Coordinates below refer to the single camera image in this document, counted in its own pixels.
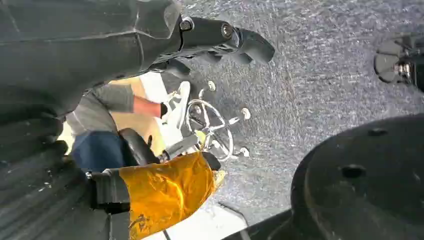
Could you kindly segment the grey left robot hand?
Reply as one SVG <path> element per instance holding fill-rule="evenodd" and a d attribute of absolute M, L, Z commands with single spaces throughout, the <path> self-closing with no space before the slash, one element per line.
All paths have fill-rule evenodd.
<path fill-rule="evenodd" d="M 3 0 L 0 3 L 0 237 L 140 240 L 192 215 L 215 188 L 200 152 L 160 163 L 144 140 L 94 131 L 101 170 L 59 140 L 82 97 L 147 72 L 187 75 L 179 58 L 268 63 L 260 34 L 182 18 L 173 0 Z"/>

